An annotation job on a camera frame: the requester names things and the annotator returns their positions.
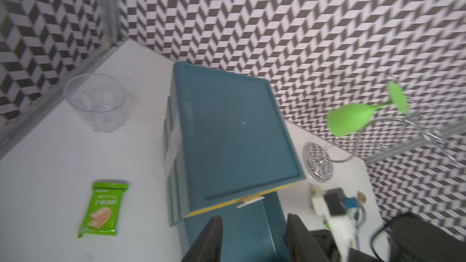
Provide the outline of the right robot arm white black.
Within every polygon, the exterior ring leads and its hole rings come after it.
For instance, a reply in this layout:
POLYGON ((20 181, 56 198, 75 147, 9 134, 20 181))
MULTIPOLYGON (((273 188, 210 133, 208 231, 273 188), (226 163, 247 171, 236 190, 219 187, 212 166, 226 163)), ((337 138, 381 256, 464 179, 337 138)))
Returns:
POLYGON ((382 234, 390 238, 390 262, 464 262, 466 243, 407 212, 386 222, 370 239, 373 255, 352 249, 345 262, 381 262, 374 243, 382 234))

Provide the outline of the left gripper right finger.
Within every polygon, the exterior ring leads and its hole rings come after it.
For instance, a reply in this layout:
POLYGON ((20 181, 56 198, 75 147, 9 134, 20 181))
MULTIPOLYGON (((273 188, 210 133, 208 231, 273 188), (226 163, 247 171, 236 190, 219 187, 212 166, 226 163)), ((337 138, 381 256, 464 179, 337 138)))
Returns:
POLYGON ((291 262, 328 262, 318 242, 300 217, 289 213, 286 221, 286 246, 291 262))

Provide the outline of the yellow top drawer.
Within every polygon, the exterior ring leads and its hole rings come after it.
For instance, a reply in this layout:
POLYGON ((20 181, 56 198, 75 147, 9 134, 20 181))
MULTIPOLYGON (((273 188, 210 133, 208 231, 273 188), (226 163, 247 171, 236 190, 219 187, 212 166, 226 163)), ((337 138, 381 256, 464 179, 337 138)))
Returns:
POLYGON ((270 193, 276 192, 278 190, 288 188, 288 187, 290 187, 292 185, 295 185, 296 183, 297 183, 297 181, 289 183, 289 184, 285 184, 283 186, 279 186, 277 188, 273 188, 273 189, 269 189, 269 190, 266 190, 266 191, 263 191, 263 192, 259 192, 258 194, 253 194, 253 195, 249 195, 249 196, 246 196, 246 197, 237 198, 237 199, 234 199, 234 200, 231 200, 231 201, 226 201, 224 203, 220 203, 220 204, 217 204, 217 205, 214 205, 214 206, 205 207, 203 209, 199 209, 199 210, 196 210, 194 212, 188 213, 185 216, 185 218, 193 217, 195 215, 200 215, 202 213, 206 213, 206 212, 209 212, 209 211, 213 211, 213 210, 216 210, 216 209, 219 209, 219 208, 222 208, 222 207, 226 207, 226 206, 230 206, 230 205, 234 205, 234 204, 237 204, 237 203, 241 203, 241 205, 239 206, 239 208, 241 208, 241 207, 249 205, 249 204, 251 204, 253 202, 256 202, 258 200, 264 199, 264 196, 266 194, 270 194, 270 193))

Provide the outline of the teal drawer cabinet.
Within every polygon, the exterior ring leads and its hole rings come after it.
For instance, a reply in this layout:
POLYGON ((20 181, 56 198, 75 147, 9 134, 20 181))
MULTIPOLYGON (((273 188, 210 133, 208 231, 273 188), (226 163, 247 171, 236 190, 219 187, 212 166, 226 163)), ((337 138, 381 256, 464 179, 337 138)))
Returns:
POLYGON ((174 64, 163 126, 169 224, 305 179, 267 80, 174 64))

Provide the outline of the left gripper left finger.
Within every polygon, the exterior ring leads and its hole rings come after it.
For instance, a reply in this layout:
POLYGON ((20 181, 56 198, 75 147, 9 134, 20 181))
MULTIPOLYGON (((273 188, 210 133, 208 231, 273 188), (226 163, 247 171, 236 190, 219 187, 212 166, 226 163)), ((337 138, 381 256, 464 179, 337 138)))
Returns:
POLYGON ((223 220, 213 216, 181 262, 220 262, 223 243, 223 220))

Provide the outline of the teal bottom drawer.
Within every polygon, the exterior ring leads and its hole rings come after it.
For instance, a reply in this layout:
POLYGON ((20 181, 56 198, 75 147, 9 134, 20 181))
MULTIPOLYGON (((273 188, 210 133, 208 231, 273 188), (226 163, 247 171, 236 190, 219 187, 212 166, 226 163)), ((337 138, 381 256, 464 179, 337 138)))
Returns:
POLYGON ((222 262, 288 262, 286 220, 278 194, 242 208, 236 204, 185 218, 177 224, 185 255, 213 216, 222 217, 222 262))

